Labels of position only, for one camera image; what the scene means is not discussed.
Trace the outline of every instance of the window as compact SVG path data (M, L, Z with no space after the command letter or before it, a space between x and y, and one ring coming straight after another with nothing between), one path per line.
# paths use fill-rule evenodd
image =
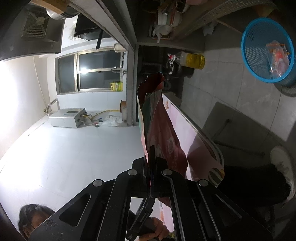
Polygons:
M121 82L122 67L123 54L115 53L113 48L56 58L57 92L108 91L110 83Z

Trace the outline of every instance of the blue basket rim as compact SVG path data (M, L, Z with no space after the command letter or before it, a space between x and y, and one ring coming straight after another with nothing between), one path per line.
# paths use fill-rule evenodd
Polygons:
M249 32L249 30L255 25L257 24L258 22L269 22L269 23L272 23L274 24L275 26L277 26L282 32L283 34L286 35L287 39L288 39L288 42L289 42L289 45L290 45L290 48L291 48L291 56L292 56L292 60L291 60L291 63L290 63L290 66L288 68L288 70L279 78L276 78L276 79L265 79L265 78L262 78L260 76L258 76L257 74L255 74L255 72L251 69L247 59L246 59L246 54L245 54L245 39L246 39L246 35L247 33ZM294 46L293 46L293 43L292 43L292 40L289 36L289 34L287 33L287 31L276 21L270 19L270 18L257 18L255 20L253 20L252 22L249 23L249 25L246 27L244 33L243 33L243 36L242 36L242 42L241 42L241 51L242 51L242 58L244 60L244 63L247 67L247 69L250 71L250 73L257 79L263 81L263 82L266 82L266 83L277 83L277 82L280 82L281 80L283 80L284 78L286 78L289 73L291 72L293 66L294 66L294 61L295 61L295 52L294 52Z

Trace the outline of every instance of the yellow detergent bottle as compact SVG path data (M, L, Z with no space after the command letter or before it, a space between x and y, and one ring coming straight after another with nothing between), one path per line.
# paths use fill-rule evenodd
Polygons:
M200 54L192 54L186 52L179 52L176 55L169 54L170 63L176 62L177 64L185 67L190 67L194 69L203 69L205 66L205 57Z

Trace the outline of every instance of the human hand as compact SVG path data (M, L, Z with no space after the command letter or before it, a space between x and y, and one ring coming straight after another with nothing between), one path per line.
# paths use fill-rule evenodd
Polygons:
M163 222L159 220L158 218L152 218L153 224L156 227L156 230L154 233L151 234L143 234L139 237L139 241L148 241L152 238L155 238L158 236L158 240L162 240L163 238L167 237L170 233L168 228L163 225Z

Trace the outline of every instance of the mesh basket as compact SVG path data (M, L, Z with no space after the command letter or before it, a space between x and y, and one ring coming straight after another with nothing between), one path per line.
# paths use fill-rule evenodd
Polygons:
M274 40L280 44L285 44L287 51L292 56L290 67L284 75L277 79L273 79L270 75L270 66L265 50L266 44ZM288 33L276 21L269 18L253 20L244 31L241 48L244 63L257 79L266 83L280 83L284 86L295 83L296 66L294 47Z

